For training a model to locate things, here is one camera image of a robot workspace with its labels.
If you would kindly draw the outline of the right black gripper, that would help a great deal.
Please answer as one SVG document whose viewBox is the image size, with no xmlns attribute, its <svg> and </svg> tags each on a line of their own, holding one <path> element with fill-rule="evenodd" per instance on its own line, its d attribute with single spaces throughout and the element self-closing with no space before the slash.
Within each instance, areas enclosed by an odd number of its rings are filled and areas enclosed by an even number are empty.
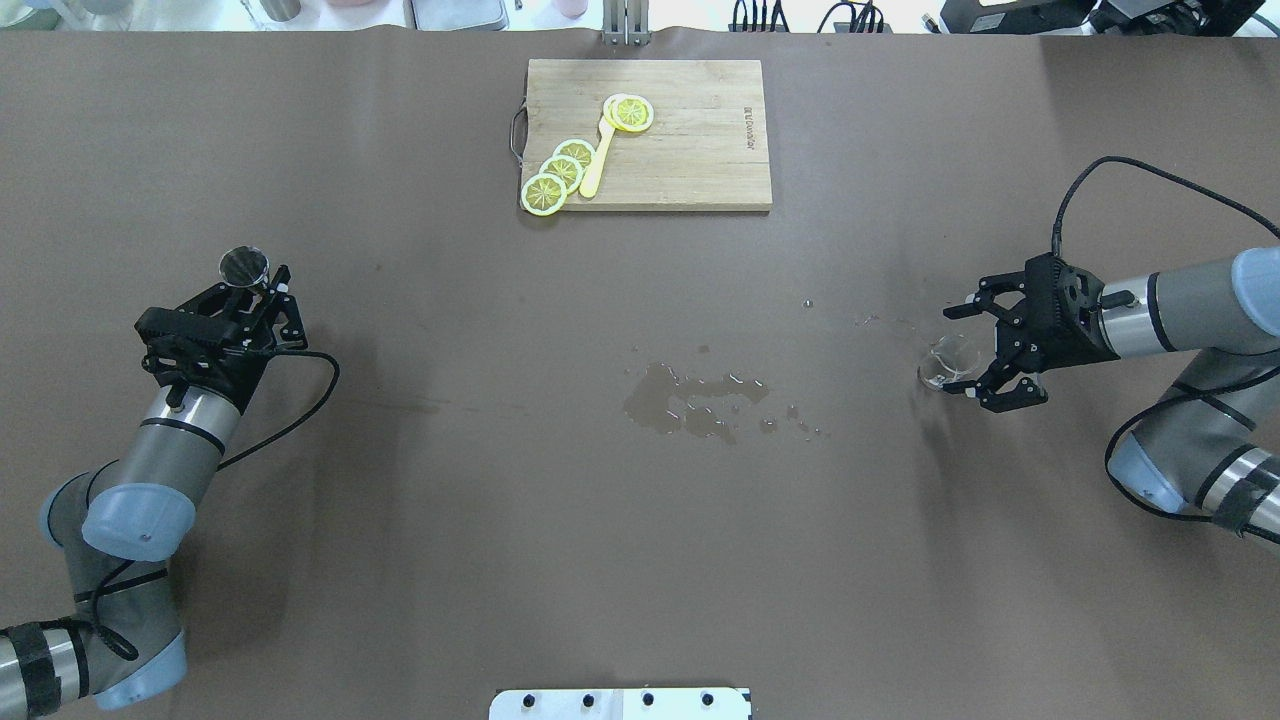
<svg viewBox="0 0 1280 720">
<path fill-rule="evenodd" d="M 1082 366 L 1119 360 L 1098 325 L 1037 325 L 1027 315 L 1027 273 L 987 275 L 965 302 L 943 309 L 948 320 L 991 315 L 996 323 L 996 359 L 975 379 L 945 384 L 948 395 L 974 398 L 991 413 L 1010 413 L 1048 401 L 1047 391 L 1033 374 L 1066 366 Z M 1020 293 L 1023 301 L 1011 307 L 998 302 L 1006 293 Z"/>
</svg>

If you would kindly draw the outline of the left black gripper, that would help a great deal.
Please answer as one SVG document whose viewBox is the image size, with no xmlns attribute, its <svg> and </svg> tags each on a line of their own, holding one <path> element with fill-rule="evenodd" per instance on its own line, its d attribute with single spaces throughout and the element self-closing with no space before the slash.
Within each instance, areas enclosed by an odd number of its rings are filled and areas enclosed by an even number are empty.
<svg viewBox="0 0 1280 720">
<path fill-rule="evenodd" d="M 251 291 L 214 284 L 180 305 L 180 370 L 184 380 L 219 393 L 244 411 L 282 350 L 306 350 L 307 336 L 282 264 L 265 300 Z"/>
</svg>

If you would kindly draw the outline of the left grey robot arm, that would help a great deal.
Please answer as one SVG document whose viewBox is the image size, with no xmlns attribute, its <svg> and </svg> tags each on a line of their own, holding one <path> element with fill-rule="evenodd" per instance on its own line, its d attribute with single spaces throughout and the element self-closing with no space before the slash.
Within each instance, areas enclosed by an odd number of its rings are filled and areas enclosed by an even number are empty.
<svg viewBox="0 0 1280 720">
<path fill-rule="evenodd" d="M 307 340 L 288 284 L 224 270 L 178 307 L 134 328 L 157 382 L 131 447 L 44 502 L 40 528 L 65 557 L 68 616 L 3 630 L 3 716 L 37 719 L 90 697 L 102 710 L 168 692 L 187 674 L 186 629 L 169 562 L 270 360 Z"/>
</svg>

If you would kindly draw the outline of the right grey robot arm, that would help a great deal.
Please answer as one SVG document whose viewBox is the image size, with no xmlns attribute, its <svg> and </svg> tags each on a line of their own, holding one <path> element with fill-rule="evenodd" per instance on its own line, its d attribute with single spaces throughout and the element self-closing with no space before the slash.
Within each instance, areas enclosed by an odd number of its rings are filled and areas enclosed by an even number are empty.
<svg viewBox="0 0 1280 720">
<path fill-rule="evenodd" d="M 1277 452 L 1257 445 L 1277 411 L 1277 250 L 1125 281 L 1046 252 L 987 275 L 947 319 L 995 319 L 995 356 L 943 391 L 992 413 L 1046 402 L 1046 372 L 1157 354 L 1192 359 L 1108 439 L 1103 469 L 1138 509 L 1277 544 Z"/>
</svg>

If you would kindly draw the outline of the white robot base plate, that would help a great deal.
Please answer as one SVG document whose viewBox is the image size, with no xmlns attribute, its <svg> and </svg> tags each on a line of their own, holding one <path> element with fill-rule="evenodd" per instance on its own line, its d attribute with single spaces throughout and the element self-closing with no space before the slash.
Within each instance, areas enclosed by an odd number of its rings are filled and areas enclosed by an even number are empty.
<svg viewBox="0 0 1280 720">
<path fill-rule="evenodd" d="M 753 719 L 749 689 L 625 687 L 508 689 L 492 700 L 489 719 Z"/>
</svg>

